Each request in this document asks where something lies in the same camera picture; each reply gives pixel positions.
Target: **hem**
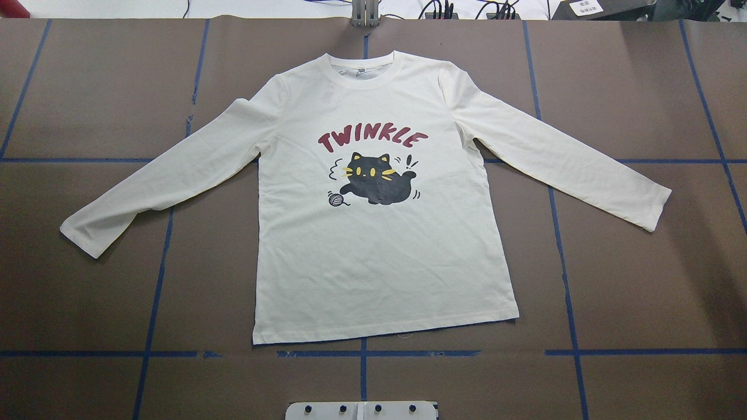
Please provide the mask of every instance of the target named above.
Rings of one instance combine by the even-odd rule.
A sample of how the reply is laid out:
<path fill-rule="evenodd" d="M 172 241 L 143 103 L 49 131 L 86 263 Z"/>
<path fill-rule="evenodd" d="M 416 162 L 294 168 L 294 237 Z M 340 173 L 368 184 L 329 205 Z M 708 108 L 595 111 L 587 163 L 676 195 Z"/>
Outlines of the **hem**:
<path fill-rule="evenodd" d="M 88 241 L 86 238 L 80 236 L 74 229 L 68 227 L 66 223 L 62 223 L 60 226 L 60 232 L 65 235 L 73 244 L 77 245 L 80 249 L 85 251 L 86 254 L 92 256 L 94 259 L 98 259 L 104 251 L 96 251 L 96 246 Z"/>
<path fill-rule="evenodd" d="M 417 319 L 412 321 L 394 321 L 383 324 L 369 324 L 354 327 L 329 328 L 325 330 L 258 333 L 255 327 L 254 333 L 252 334 L 252 342 L 255 345 L 329 342 L 334 340 L 359 339 L 370 336 L 435 330 L 446 327 L 463 327 L 466 325 L 481 324 L 483 322 L 505 321 L 518 317 L 518 307 L 514 303 L 512 308 L 505 310 Z"/>
<path fill-rule="evenodd" d="M 667 187 L 662 188 L 663 191 L 661 191 L 659 196 L 656 198 L 656 200 L 654 201 L 654 205 L 651 208 L 651 222 L 648 223 L 645 227 L 645 229 L 649 232 L 653 232 L 654 230 L 656 230 L 659 219 L 661 218 L 661 214 L 664 212 L 664 205 L 666 204 L 667 200 L 669 200 L 669 196 L 672 195 L 672 190 Z"/>

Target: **black cat illustration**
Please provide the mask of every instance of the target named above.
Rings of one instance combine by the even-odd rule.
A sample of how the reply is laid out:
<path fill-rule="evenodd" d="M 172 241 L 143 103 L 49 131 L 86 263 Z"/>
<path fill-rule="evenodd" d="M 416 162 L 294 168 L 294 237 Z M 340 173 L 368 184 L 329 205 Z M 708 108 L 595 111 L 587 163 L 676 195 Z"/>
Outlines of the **black cat illustration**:
<path fill-rule="evenodd" d="M 368 198 L 371 204 L 389 205 L 409 197 L 410 181 L 415 178 L 415 172 L 408 170 L 400 175 L 391 169 L 389 155 L 374 158 L 354 152 L 343 176 L 350 184 L 340 188 L 340 194 L 353 193 Z"/>

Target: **white long-sleeve t-shirt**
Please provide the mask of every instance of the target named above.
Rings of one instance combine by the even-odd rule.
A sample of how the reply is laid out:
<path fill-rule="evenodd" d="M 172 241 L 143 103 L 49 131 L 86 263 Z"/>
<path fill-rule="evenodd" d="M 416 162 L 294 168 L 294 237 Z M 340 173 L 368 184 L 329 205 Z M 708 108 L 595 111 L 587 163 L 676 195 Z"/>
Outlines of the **white long-sleeve t-shirt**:
<path fill-rule="evenodd" d="M 474 139 L 648 231 L 671 193 L 482 92 L 450 62 L 323 55 L 235 100 L 61 231 L 98 258 L 138 213 L 189 199 L 261 155 L 255 344 L 517 318 Z"/>

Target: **white sticker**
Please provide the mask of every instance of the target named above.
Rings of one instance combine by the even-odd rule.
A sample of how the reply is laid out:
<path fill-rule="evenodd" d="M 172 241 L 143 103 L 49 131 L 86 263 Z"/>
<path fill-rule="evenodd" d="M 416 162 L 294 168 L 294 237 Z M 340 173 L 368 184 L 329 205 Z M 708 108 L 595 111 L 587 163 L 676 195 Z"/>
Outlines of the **white sticker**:
<path fill-rule="evenodd" d="M 604 12 L 602 6 L 599 5 L 597 0 L 576 1 L 575 3 L 568 3 L 568 6 L 571 6 L 571 9 L 573 9 L 573 13 L 576 13 L 576 16 L 586 16 Z"/>

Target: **red lettering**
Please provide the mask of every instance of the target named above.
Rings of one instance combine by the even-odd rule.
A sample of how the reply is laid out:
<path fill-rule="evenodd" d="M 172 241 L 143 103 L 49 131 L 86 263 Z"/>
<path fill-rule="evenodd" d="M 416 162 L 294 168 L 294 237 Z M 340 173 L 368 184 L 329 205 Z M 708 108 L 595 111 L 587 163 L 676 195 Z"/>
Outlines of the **red lettering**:
<path fill-rule="evenodd" d="M 339 146 L 344 146 L 348 143 L 350 143 L 350 130 L 353 128 L 353 126 L 345 126 L 345 129 L 341 133 L 335 133 L 332 132 L 332 137 L 335 139 L 335 142 Z"/>
<path fill-rule="evenodd" d="M 329 144 L 329 133 L 325 133 L 322 137 L 317 140 L 317 143 L 323 144 L 326 147 L 327 152 L 332 153 L 332 144 Z"/>
<path fill-rule="evenodd" d="M 402 143 L 402 140 L 400 139 L 400 137 L 404 136 L 405 133 L 407 133 L 408 131 L 410 131 L 409 127 L 405 127 L 404 129 L 401 129 L 400 131 L 397 132 L 397 134 L 394 135 L 394 137 L 391 140 L 394 141 L 395 143 Z"/>
<path fill-rule="evenodd" d="M 391 141 L 391 138 L 389 138 L 389 135 L 397 131 L 397 129 L 395 129 L 393 125 L 394 125 L 393 123 L 384 124 L 384 128 L 381 129 L 381 133 L 379 134 L 379 140 L 383 140 L 384 138 L 386 138 L 386 140 Z"/>
<path fill-rule="evenodd" d="M 363 130 L 363 140 L 376 138 L 376 133 L 379 131 L 379 127 L 381 127 L 381 123 L 376 123 L 373 126 L 371 124 L 366 124 L 366 128 Z"/>
<path fill-rule="evenodd" d="M 412 147 L 412 144 L 420 140 L 421 138 L 428 138 L 428 136 L 423 133 L 415 133 L 408 137 L 407 140 L 402 143 L 402 145 L 405 147 Z"/>

